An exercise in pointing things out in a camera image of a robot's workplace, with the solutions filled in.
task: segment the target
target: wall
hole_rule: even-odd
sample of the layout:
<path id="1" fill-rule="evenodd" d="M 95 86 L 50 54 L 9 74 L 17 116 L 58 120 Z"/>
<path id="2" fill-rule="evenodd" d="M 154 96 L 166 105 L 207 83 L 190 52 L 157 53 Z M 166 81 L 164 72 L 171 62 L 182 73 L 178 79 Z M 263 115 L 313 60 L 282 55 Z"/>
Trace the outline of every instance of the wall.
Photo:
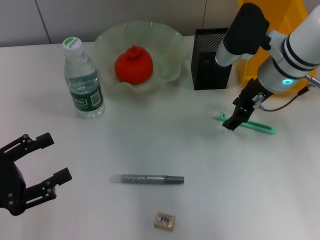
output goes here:
<path id="1" fill-rule="evenodd" d="M 320 0 L 304 3 L 310 12 Z M 0 47 L 61 43 L 69 36 L 94 41 L 130 20 L 161 22 L 193 35 L 202 27 L 228 27 L 236 13 L 237 0 L 1 0 Z"/>

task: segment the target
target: eraser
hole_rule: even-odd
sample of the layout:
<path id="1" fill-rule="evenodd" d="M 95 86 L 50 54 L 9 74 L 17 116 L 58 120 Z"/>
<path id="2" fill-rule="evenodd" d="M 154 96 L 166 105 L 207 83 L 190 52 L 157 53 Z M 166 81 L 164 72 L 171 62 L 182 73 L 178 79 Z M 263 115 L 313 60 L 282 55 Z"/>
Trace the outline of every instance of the eraser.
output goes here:
<path id="1" fill-rule="evenodd" d="M 163 212 L 157 212 L 154 220 L 154 226 L 161 229 L 173 231 L 176 224 L 176 216 Z"/>

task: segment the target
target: toothbrush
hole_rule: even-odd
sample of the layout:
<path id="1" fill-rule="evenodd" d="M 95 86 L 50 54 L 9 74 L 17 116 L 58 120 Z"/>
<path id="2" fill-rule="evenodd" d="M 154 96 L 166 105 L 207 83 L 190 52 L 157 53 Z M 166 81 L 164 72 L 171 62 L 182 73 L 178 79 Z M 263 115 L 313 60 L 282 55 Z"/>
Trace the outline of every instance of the toothbrush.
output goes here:
<path id="1" fill-rule="evenodd" d="M 227 117 L 224 112 L 210 111 L 209 114 L 211 115 L 211 117 L 223 122 L 229 119 L 229 117 Z M 241 123 L 240 126 L 248 129 L 253 129 L 265 134 L 275 134 L 277 132 L 275 127 L 272 127 L 260 122 L 256 122 L 256 121 L 247 121 L 247 122 Z"/>

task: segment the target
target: black cable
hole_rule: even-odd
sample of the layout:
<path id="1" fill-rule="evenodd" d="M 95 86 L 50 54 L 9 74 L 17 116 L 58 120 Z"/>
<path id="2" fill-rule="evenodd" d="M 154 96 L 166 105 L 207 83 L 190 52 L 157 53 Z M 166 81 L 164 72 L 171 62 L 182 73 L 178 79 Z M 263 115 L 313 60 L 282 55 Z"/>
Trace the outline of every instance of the black cable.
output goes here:
<path id="1" fill-rule="evenodd" d="M 302 88 L 300 91 L 298 91 L 297 95 L 294 96 L 290 101 L 288 101 L 285 105 L 278 107 L 276 109 L 265 109 L 263 106 L 260 107 L 261 110 L 265 111 L 265 112 L 275 112 L 281 109 L 284 109 L 286 106 L 288 106 L 290 103 L 292 103 L 297 97 L 301 96 L 302 94 L 305 94 L 306 92 L 308 92 L 309 89 L 309 85 L 305 86 L 304 88 Z"/>

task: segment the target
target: water bottle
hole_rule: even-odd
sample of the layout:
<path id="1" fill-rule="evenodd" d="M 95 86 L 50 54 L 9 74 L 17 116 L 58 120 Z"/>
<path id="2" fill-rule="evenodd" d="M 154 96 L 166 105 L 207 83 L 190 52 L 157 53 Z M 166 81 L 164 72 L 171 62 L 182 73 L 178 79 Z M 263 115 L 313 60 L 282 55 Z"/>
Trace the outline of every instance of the water bottle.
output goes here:
<path id="1" fill-rule="evenodd" d="M 69 37 L 62 43 L 65 64 L 64 78 L 77 113 L 85 119 L 95 118 L 105 110 L 98 72 L 85 54 L 82 42 Z"/>

